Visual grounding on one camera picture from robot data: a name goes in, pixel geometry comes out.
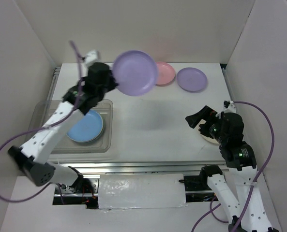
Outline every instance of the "blue plate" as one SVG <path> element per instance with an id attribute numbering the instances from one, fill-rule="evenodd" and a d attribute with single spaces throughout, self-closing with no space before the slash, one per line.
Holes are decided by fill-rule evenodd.
<path id="1" fill-rule="evenodd" d="M 67 136 L 77 143 L 87 143 L 96 139 L 104 128 L 104 121 L 100 114 L 90 110 L 84 118 L 76 123 Z"/>

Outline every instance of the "cable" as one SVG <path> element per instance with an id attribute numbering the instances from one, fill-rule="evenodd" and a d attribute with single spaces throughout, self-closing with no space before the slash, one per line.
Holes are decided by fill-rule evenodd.
<path id="1" fill-rule="evenodd" d="M 271 147 L 270 147 L 270 152 L 269 152 L 269 155 L 266 159 L 266 161 L 264 162 L 263 166 L 259 169 L 258 173 L 256 174 L 256 176 L 254 177 L 254 180 L 253 182 L 256 182 L 257 179 L 259 178 L 259 176 L 262 174 L 262 172 L 264 171 L 264 169 L 266 168 L 267 164 L 269 163 L 271 157 L 272 157 L 272 153 L 273 153 L 273 149 L 274 149 L 274 131 L 273 131 L 273 127 L 272 127 L 272 124 L 267 116 L 267 114 L 261 109 L 259 108 L 257 105 L 254 105 L 252 103 L 249 103 L 249 102 L 246 102 L 246 101 L 234 101 L 235 104 L 245 104 L 245 105 L 250 105 L 256 109 L 258 109 L 265 117 L 265 119 L 267 120 L 268 122 L 268 125 L 269 125 L 269 128 L 270 128 L 270 131 L 271 131 L 271 138 L 272 138 L 272 141 L 271 141 Z M 252 196 L 252 192 L 253 192 L 253 189 L 254 189 L 254 186 L 251 186 L 250 187 L 250 191 L 249 191 L 249 194 L 248 194 L 248 197 L 246 199 L 246 202 L 245 202 L 245 205 L 243 207 L 243 210 L 240 214 L 240 217 L 239 219 L 237 220 L 235 226 L 232 228 L 231 232 L 235 232 L 237 227 L 240 225 L 241 223 L 241 220 L 246 212 L 246 209 L 250 203 L 250 200 L 251 200 L 251 196 Z"/>
<path id="2" fill-rule="evenodd" d="M 203 216 L 201 216 L 200 219 L 198 219 L 198 221 L 195 223 L 195 225 L 192 228 L 192 232 L 194 232 L 195 228 L 197 227 L 197 225 L 201 222 L 202 219 L 204 219 L 207 215 L 209 215 L 210 213 L 212 213 L 214 210 L 216 210 L 218 207 L 220 207 L 221 204 L 218 204 L 216 207 L 214 207 L 213 209 L 209 210 L 207 213 L 205 213 Z"/>
<path id="3" fill-rule="evenodd" d="M 219 219 L 219 218 L 214 214 L 214 212 L 213 212 L 213 210 L 212 210 L 212 203 L 213 203 L 213 201 L 214 201 L 215 199 L 216 199 L 216 197 L 213 197 L 212 200 L 210 201 L 210 210 L 211 210 L 212 216 L 213 216 L 217 221 L 219 221 L 219 222 L 228 223 L 228 221 L 223 221 L 223 220 Z"/>
<path id="4" fill-rule="evenodd" d="M 67 120 L 70 115 L 73 113 L 73 111 L 76 110 L 78 104 L 79 104 L 79 100 L 80 100 L 80 96 L 81 96 L 81 92 L 82 92 L 82 67 L 81 67 L 81 59 L 82 59 L 82 56 L 80 55 L 75 43 L 73 41 L 70 41 L 70 46 L 73 48 L 75 54 L 76 54 L 76 61 L 77 61 L 77 64 L 78 64 L 78 72 L 79 72 L 79 82 L 78 82 L 78 95 L 77 95 L 77 98 L 76 98 L 76 101 L 75 101 L 75 104 L 71 110 L 71 112 L 63 119 L 61 119 L 60 121 L 58 122 L 55 122 L 53 124 L 51 124 L 49 127 L 54 127 L 62 122 L 64 122 L 65 120 Z M 33 133 L 33 132 L 38 132 L 38 131 L 42 131 L 42 130 L 46 130 L 47 128 L 45 127 L 40 127 L 40 128 L 37 128 L 37 129 L 32 129 L 32 130 L 29 130 L 27 132 L 23 132 L 23 133 L 20 133 L 16 136 L 13 136 L 12 138 L 8 139 L 6 142 L 4 142 L 1 146 L 0 146 L 0 151 L 8 144 L 10 143 L 12 140 L 20 137 L 20 136 L 23 136 L 23 135 L 26 135 L 26 134 L 29 134 L 29 133 Z M 25 199 L 21 199 L 21 200 L 11 200 L 11 199 L 8 199 L 8 198 L 5 198 L 3 196 L 0 195 L 0 199 L 5 201 L 5 202 L 9 202 L 9 203 L 21 203 L 21 202 L 25 202 L 25 201 L 28 201 L 36 196 L 38 196 L 41 192 L 43 192 L 48 186 L 50 185 L 50 183 L 48 183 L 47 185 L 45 185 L 39 192 L 35 193 L 34 195 L 28 197 L 28 198 L 25 198 Z"/>
<path id="5" fill-rule="evenodd" d="M 60 200 L 61 200 L 61 203 L 62 203 L 62 204 L 65 204 L 64 199 L 63 199 L 63 197 L 62 197 L 60 184 L 57 184 L 57 186 L 58 186 L 58 189 L 60 190 Z"/>

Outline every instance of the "transparent container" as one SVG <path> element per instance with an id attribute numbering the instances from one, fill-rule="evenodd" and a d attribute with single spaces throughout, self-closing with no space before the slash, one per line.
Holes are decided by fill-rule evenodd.
<path id="1" fill-rule="evenodd" d="M 55 112 L 61 101 L 41 101 L 33 112 L 29 130 L 41 127 Z M 100 136 L 87 143 L 77 143 L 65 135 L 56 145 L 50 155 L 49 161 L 85 161 L 89 160 L 91 153 L 104 153 L 111 146 L 113 103 L 110 100 L 102 100 L 93 108 L 103 119 L 104 129 Z M 26 136 L 29 140 L 34 133 Z"/>

